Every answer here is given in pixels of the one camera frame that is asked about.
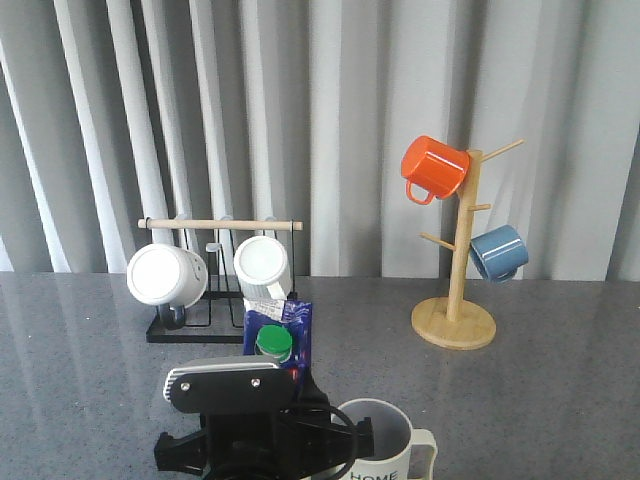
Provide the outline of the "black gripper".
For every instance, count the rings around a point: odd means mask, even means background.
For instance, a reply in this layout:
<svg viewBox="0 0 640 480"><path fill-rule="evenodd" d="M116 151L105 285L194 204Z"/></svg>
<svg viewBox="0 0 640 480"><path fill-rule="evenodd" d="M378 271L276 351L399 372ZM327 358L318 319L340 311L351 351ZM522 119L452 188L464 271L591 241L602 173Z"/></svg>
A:
<svg viewBox="0 0 640 480"><path fill-rule="evenodd" d="M369 417L351 420L330 404L305 375L286 407L264 413L200 417L197 431L182 438L162 433L156 466L203 479L303 479L346 473L374 453Z"/></svg>

